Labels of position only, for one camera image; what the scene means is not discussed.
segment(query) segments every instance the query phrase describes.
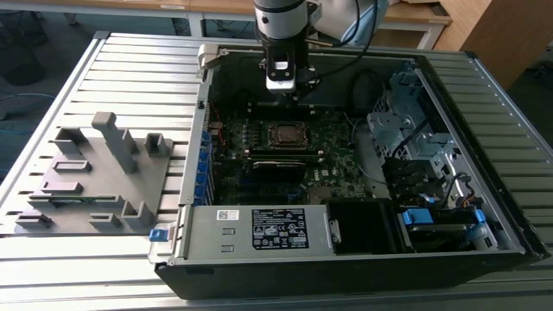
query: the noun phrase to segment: motherboard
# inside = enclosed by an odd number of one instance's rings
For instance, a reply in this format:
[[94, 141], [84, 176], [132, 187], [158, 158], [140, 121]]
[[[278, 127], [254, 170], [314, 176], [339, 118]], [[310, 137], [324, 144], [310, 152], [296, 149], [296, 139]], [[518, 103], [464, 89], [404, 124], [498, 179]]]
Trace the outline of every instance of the motherboard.
[[218, 138], [216, 204], [320, 204], [332, 197], [368, 195], [354, 126], [342, 111], [314, 106], [231, 107], [222, 105], [220, 111], [214, 107], [211, 118]]

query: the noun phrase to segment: blue latch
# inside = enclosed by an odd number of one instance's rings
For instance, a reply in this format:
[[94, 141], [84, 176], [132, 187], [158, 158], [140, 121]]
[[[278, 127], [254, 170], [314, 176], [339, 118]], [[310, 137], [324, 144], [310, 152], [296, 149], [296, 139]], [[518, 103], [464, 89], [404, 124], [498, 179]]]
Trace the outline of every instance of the blue latch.
[[150, 242], [167, 242], [170, 241], [170, 230], [152, 229], [150, 231]]
[[475, 216], [480, 224], [486, 222], [486, 215], [482, 209], [475, 211]]
[[406, 225], [430, 225], [435, 223], [428, 209], [408, 209], [402, 213], [402, 216]]

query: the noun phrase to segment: cable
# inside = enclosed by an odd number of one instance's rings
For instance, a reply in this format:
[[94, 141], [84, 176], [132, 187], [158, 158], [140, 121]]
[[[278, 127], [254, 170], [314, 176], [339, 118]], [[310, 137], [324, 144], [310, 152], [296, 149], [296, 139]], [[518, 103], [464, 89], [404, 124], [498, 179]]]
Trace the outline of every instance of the cable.
[[366, 175], [368, 179], [371, 179], [371, 180], [372, 180], [374, 182], [376, 182], [376, 183], [380, 183], [380, 184], [383, 184], [383, 185], [387, 185], [387, 186], [388, 186], [388, 184], [387, 184], [384, 181], [380, 181], [379, 179], [372, 178], [372, 177], [371, 177], [371, 175], [370, 175], [370, 174], [367, 174], [367, 172], [363, 170], [363, 167], [362, 167], [362, 166], [359, 166], [359, 169], [360, 169], [360, 171], [362, 171], [363, 175]]
[[391, 157], [396, 157], [398, 152], [402, 150], [402, 148], [404, 148], [404, 146], [410, 143], [410, 141], [412, 141], [412, 139], [415, 138], [415, 136], [420, 133], [420, 131], [423, 131], [423, 128], [427, 126], [427, 124], [430, 123], [430, 121], [426, 119], [415, 128], [414, 132], [406, 137], [404, 141], [398, 145]]
[[346, 120], [348, 120], [348, 123], [351, 124], [351, 126], [356, 126], [356, 125], [354, 124], [352, 120], [350, 119], [350, 117], [348, 117], [348, 114], [347, 114], [347, 113], [344, 113], [344, 117], [346, 117]]
[[358, 120], [358, 122], [354, 124], [354, 130], [352, 130], [352, 144], [355, 143], [355, 141], [354, 141], [354, 136], [355, 136], [355, 134], [356, 134], [356, 128], [358, 128], [358, 124], [360, 124], [360, 122], [362, 122], [362, 120], [363, 119], [359, 119]]
[[459, 206], [462, 207], [467, 207], [470, 201], [475, 198], [475, 189], [474, 187], [471, 187], [471, 185], [468, 184], [468, 181], [466, 182], [466, 187], [467, 189], [471, 191], [470, 194], [467, 194], [467, 197], [464, 198], [464, 200], [462, 201], [462, 204], [459, 204]]
[[31, 134], [34, 132], [13, 132], [13, 131], [0, 130], [0, 133], [14, 134], [14, 135], [25, 135], [25, 134]]
[[360, 59], [364, 57], [364, 55], [366, 55], [366, 53], [367, 53], [367, 51], [370, 49], [370, 46], [371, 46], [372, 38], [375, 37], [375, 30], [378, 28], [379, 0], [372, 0], [372, 1], [375, 3], [374, 4], [375, 5], [375, 8], [372, 9], [372, 29], [371, 29], [371, 35], [370, 35], [370, 40], [367, 41], [367, 44], [366, 44], [366, 46], [364, 46], [360, 54], [356, 56], [356, 58], [350, 63], [346, 63], [339, 68], [335, 68], [334, 70], [328, 71], [327, 73], [319, 74], [318, 75], [318, 79], [322, 79], [326, 76], [331, 76], [331, 75], [342, 72], [344, 69], [350, 68], [354, 64], [356, 64], [360, 61]]
[[10, 96], [6, 96], [3, 98], [0, 98], [0, 101], [13, 97], [19, 97], [19, 96], [36, 96], [36, 97], [48, 97], [50, 99], [55, 100], [56, 98], [52, 95], [48, 94], [40, 94], [40, 93], [22, 93], [22, 94], [14, 94]]
[[211, 107], [214, 108], [214, 111], [215, 111], [215, 116], [218, 117], [219, 140], [222, 141], [222, 145], [224, 146], [224, 145], [227, 144], [227, 142], [226, 142], [226, 140], [224, 140], [224, 138], [223, 138], [223, 134], [222, 134], [222, 132], [223, 132], [222, 117], [220, 117], [220, 114], [219, 114], [218, 107], [216, 107], [214, 104], [211, 104]]
[[383, 79], [383, 77], [380, 76], [380, 73], [378, 73], [375, 70], [372, 70], [371, 68], [364, 68], [364, 69], [362, 69], [360, 71], [358, 71], [354, 75], [352, 75], [352, 77], [351, 77], [351, 79], [350, 79], [350, 81], [348, 81], [348, 85], [347, 85], [347, 87], [346, 87], [346, 89], [347, 89], [347, 94], [348, 94], [348, 96], [347, 96], [347, 98], [346, 98], [346, 110], [347, 111], [352, 111], [354, 110], [354, 107], [355, 107], [355, 102], [354, 102], [354, 91], [356, 90], [356, 85], [358, 85], [358, 82], [359, 82], [359, 80], [360, 80], [360, 77], [363, 76], [363, 75], [366, 75], [366, 76], [368, 76], [370, 77], [370, 79], [374, 81], [374, 82], [376, 82], [376, 83], [379, 83], [379, 84], [382, 84], [383, 85], [383, 93], [386, 94], [386, 91], [387, 91], [387, 85], [386, 85], [386, 83], [384, 83], [384, 79]]
[[446, 209], [447, 205], [448, 205], [448, 198], [450, 198], [450, 194], [451, 194], [451, 190], [454, 189], [454, 185], [458, 181], [459, 178], [462, 178], [463, 176], [466, 176], [467, 173], [466, 172], [459, 172], [454, 178], [451, 179], [450, 183], [448, 183], [448, 187], [447, 187], [447, 191], [444, 192], [444, 198], [442, 200], [442, 205], [440, 208]]

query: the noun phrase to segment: black component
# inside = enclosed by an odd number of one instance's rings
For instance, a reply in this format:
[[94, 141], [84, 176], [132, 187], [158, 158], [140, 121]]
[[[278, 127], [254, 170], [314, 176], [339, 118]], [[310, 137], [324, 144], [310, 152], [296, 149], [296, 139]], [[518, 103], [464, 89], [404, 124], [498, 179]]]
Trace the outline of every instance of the black component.
[[270, 146], [280, 150], [308, 148], [308, 133], [303, 122], [286, 122], [270, 126]]
[[303, 163], [274, 161], [247, 163], [240, 184], [300, 183], [304, 180], [306, 172], [307, 166]]
[[430, 160], [386, 159], [383, 173], [387, 179], [392, 199], [400, 205], [424, 205], [419, 194], [442, 198], [443, 179], [439, 179]]
[[334, 198], [327, 207], [331, 222], [338, 221], [340, 227], [342, 242], [335, 245], [339, 255], [407, 253], [392, 201]]

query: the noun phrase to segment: aluminum extrusion table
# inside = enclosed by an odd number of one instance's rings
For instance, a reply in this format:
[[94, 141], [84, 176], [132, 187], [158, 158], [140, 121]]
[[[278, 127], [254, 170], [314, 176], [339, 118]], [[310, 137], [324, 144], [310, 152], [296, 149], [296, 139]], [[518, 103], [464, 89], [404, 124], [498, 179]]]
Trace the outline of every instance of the aluminum extrusion table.
[[[158, 222], [172, 222], [199, 85], [198, 48], [206, 42], [254, 45], [254, 41], [99, 33], [87, 48], [58, 99], [0, 186], [0, 234], [10, 215], [29, 208], [29, 193], [40, 183], [58, 148], [48, 142], [60, 126], [90, 126], [96, 111], [114, 111], [118, 126], [134, 137], [156, 130], [175, 140]], [[402, 49], [374, 49], [403, 53]], [[553, 245], [552, 150], [479, 59], [460, 52], [410, 50], [428, 57], [464, 113], [507, 186]], [[86, 135], [99, 135], [86, 128]], [[0, 238], [0, 309], [135, 310], [182, 308], [294, 308], [410, 303], [411, 310], [512, 310], [553, 302], [553, 260], [520, 271], [494, 273], [456, 288], [366, 295], [326, 295], [180, 300], [154, 272], [146, 236]], [[391, 306], [374, 306], [372, 310]]]

